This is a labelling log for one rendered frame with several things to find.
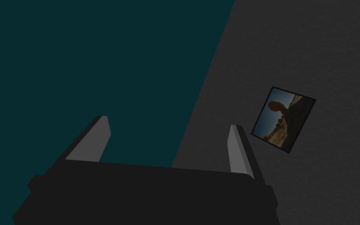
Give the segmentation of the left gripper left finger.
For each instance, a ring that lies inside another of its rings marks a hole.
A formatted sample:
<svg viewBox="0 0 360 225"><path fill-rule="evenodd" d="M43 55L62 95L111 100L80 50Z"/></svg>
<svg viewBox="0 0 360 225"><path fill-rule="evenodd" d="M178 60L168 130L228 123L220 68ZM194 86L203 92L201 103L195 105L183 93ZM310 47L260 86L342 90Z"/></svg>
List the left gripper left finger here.
<svg viewBox="0 0 360 225"><path fill-rule="evenodd" d="M99 162L110 139L111 131L107 116L97 116L58 157L64 160Z"/></svg>

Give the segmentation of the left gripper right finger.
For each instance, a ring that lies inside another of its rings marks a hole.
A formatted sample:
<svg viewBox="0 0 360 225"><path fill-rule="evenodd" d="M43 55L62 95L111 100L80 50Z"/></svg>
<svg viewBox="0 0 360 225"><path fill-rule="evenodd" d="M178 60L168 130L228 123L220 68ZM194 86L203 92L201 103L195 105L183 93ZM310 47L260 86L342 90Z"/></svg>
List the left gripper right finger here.
<svg viewBox="0 0 360 225"><path fill-rule="evenodd" d="M232 173L247 174L258 183L265 184L258 161L241 125L231 125L227 149Z"/></svg>

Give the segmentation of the framed desert rock picture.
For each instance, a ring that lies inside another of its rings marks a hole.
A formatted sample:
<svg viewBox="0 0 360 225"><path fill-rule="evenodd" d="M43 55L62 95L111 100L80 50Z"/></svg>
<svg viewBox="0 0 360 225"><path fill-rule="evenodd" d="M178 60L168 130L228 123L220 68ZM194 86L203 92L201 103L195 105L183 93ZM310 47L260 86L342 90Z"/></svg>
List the framed desert rock picture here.
<svg viewBox="0 0 360 225"><path fill-rule="evenodd" d="M316 99L271 87L251 135L290 154Z"/></svg>

